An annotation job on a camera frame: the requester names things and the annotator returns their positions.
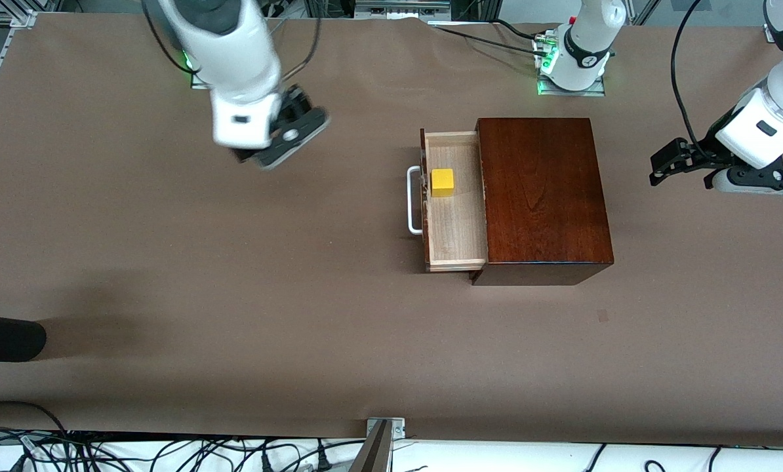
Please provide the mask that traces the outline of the light wood drawer white handle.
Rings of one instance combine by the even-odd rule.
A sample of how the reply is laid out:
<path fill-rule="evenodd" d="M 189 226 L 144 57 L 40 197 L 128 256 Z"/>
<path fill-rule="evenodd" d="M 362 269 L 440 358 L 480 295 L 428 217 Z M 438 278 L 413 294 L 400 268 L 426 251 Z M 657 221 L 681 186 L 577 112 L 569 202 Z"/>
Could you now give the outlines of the light wood drawer white handle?
<path fill-rule="evenodd" d="M 452 171 L 452 195 L 436 197 L 433 174 Z M 406 173 L 407 229 L 422 238 L 432 273 L 472 272 L 487 263 L 485 192 L 475 131 L 420 131 L 420 161 Z"/>

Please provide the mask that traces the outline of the dark brown wooden cabinet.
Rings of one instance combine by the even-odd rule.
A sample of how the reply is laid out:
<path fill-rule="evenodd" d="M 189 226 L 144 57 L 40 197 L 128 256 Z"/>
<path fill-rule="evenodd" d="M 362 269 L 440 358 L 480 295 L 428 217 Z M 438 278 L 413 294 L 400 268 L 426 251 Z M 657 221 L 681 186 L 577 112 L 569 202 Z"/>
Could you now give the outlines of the dark brown wooden cabinet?
<path fill-rule="evenodd" d="M 614 265 L 588 117 L 477 121 L 484 266 L 474 286 L 576 286 Z"/>

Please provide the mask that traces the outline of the grey electronics box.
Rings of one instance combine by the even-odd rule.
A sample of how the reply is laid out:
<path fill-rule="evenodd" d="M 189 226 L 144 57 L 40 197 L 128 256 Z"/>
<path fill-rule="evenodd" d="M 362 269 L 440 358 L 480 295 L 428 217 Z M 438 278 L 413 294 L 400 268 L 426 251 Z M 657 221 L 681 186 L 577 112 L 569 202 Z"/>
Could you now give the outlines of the grey electronics box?
<path fill-rule="evenodd" d="M 451 21 L 451 0 L 353 0 L 355 19 L 401 19 Z"/>

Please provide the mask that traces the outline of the brown paper table cover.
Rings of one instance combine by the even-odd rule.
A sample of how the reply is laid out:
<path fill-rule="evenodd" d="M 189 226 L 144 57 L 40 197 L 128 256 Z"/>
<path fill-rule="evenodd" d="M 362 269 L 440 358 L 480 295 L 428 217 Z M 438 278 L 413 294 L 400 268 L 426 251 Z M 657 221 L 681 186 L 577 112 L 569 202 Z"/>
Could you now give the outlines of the brown paper table cover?
<path fill-rule="evenodd" d="M 652 187 L 683 135 L 674 29 L 620 31 L 604 98 L 416 19 L 329 20 L 296 80 L 331 124 L 270 172 L 140 15 L 50 13 L 0 72 L 0 317 L 52 325 L 0 400 L 68 428 L 783 445 L 783 196 Z M 424 271 L 419 130 L 588 117 L 614 265 L 573 287 Z"/>

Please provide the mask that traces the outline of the black cylinder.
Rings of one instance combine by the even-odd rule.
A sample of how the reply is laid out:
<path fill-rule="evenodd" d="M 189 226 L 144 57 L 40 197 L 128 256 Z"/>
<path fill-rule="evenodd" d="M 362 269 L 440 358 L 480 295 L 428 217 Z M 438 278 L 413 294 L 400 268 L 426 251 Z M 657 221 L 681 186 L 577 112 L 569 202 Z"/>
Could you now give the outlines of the black cylinder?
<path fill-rule="evenodd" d="M 47 342 L 41 323 L 0 317 L 0 363 L 22 363 L 37 358 Z"/>

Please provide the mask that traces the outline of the white foam sheet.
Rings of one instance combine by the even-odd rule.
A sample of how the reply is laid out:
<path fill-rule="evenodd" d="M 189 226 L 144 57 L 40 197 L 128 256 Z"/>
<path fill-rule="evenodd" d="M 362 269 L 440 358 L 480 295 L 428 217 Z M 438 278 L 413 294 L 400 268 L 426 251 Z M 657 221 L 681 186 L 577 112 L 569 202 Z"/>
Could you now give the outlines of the white foam sheet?
<path fill-rule="evenodd" d="M 317 445 L 329 472 L 348 472 L 356 439 L 140 437 L 0 429 L 0 472 L 316 472 Z M 619 443 L 401 439 L 390 472 L 783 472 L 783 449 Z"/>

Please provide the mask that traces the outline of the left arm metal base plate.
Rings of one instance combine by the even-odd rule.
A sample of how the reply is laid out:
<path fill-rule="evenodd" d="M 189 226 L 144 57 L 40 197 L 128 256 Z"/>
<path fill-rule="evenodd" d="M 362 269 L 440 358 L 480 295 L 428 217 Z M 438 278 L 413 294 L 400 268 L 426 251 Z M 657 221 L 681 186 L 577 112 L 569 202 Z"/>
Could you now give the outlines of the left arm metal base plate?
<path fill-rule="evenodd" d="M 602 98 L 605 95 L 603 77 L 598 77 L 587 89 L 567 90 L 558 87 L 550 77 L 539 75 L 536 78 L 536 92 L 541 96 L 583 96 L 583 98 Z"/>

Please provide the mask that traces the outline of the silver metal bracket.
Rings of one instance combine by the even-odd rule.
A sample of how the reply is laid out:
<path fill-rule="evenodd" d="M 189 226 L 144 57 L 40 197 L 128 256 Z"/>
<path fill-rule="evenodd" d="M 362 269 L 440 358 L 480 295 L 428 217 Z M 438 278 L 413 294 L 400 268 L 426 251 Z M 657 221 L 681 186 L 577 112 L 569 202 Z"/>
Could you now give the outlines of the silver metal bracket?
<path fill-rule="evenodd" d="M 371 435 L 374 427 L 382 421 L 387 421 L 391 425 L 392 441 L 398 441 L 407 436 L 404 418 L 386 418 L 385 416 L 381 418 L 380 416 L 373 416 L 367 420 L 367 437 Z"/>

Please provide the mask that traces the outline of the dark metal post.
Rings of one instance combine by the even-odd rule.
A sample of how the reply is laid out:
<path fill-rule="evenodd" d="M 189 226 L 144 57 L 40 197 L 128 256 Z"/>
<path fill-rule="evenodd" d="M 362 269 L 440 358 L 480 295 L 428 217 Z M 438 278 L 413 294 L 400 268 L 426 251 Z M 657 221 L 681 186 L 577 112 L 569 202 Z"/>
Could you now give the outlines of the dark metal post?
<path fill-rule="evenodd" d="M 348 472 L 390 472 L 393 442 L 391 425 L 380 422 L 363 442 Z"/>

